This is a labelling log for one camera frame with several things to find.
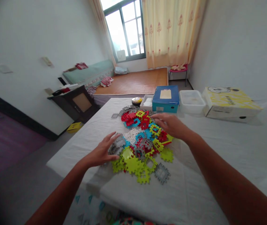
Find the yellow curtain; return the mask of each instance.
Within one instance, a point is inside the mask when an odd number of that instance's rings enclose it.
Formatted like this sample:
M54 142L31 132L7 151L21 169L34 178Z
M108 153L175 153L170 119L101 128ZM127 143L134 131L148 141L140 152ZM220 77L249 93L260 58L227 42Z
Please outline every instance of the yellow curtain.
M148 68L190 63L206 0L142 0Z
M96 17L97 23L100 28L100 32L102 34L102 40L103 40L103 45L107 47L107 52L111 56L111 60L114 64L114 67L116 67L116 60L113 55L113 49L112 49L112 44L110 41L109 37L109 32L108 32L108 26L106 24L104 12L102 9L101 1L100 0L89 0L92 11Z

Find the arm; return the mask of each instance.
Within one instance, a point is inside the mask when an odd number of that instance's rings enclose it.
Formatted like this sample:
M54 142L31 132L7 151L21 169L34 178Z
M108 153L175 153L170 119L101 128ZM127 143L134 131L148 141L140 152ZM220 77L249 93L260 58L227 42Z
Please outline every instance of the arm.
M26 222L29 224L63 224L84 174L90 167L117 160L119 156L108 155L108 149L120 136L106 136L88 155L82 158L68 173L59 186L44 201L39 209Z
M267 197L222 159L176 116L152 116L171 136L189 146L208 186L228 220L234 224L267 224Z

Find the pile of toy blocks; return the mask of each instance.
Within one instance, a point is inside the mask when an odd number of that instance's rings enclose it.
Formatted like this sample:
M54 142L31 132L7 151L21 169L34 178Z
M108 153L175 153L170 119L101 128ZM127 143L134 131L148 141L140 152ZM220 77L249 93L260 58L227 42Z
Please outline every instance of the pile of toy blocks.
M168 169L161 163L158 164L154 155L160 155L167 162L172 162L174 159L172 150L166 147L172 142L173 137L150 118L155 113L157 112L144 111L136 106L127 106L119 113L112 115L112 118L121 117L124 126L130 129L112 145L115 150L112 150L112 147L109 150L109 154L114 154L117 148L121 149L120 158L112 162L113 171L135 174L137 182L141 184L149 183L151 173L155 173L155 177L161 184L166 183L169 179Z

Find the window frame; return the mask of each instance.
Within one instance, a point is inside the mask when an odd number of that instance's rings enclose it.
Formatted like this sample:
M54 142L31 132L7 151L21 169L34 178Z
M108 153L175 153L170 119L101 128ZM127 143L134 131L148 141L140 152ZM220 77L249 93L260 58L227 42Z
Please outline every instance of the window frame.
M136 4L134 3L135 1L139 1L140 2L140 11L141 11L141 16L137 17L137 9L136 9ZM127 39L127 33L126 33L126 28L125 28L125 22L124 22L124 18L123 18L123 13L122 13L122 7L126 6L130 3L133 2L134 5L134 11L135 11L135 18L131 19L129 21L132 20L136 20L136 25L137 25L137 33L138 33L138 45L139 45L139 49L141 52L141 44L140 44L140 38L139 38L139 28L138 28L138 19L141 18L141 23L142 23L142 36L143 36L143 47L144 47L144 53L140 53L140 54L136 54L136 55L131 55L131 51L129 48L129 44L128 44L128 39ZM128 56L126 56L126 60L123 61L118 61L117 55L116 55L116 51L115 51L115 47L112 41L112 37L108 28L108 33L109 33L109 38L111 39L111 44L112 44L112 48L113 48L113 55L115 57L116 62L118 63L122 63L122 62L128 62L128 61L132 61L132 60L137 60L137 59L143 59L146 58L146 49L145 49L145 36L144 36L144 21L143 21L143 14L142 14L142 0L123 0L113 6L111 6L110 8L104 10L104 17L108 16L109 14L112 14L116 11L120 12L120 17L121 17L121 22L122 22L122 27L123 27L123 32L124 32L124 36L125 36L125 41L126 41L126 46L127 46L127 52L128 52Z

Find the wooden cabinet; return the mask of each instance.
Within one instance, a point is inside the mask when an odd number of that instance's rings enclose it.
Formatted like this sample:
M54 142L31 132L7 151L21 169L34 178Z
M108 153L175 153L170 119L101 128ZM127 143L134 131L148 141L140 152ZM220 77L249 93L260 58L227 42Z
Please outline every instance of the wooden cabinet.
M72 119L86 123L99 110L86 88L80 86L59 96L50 96Z

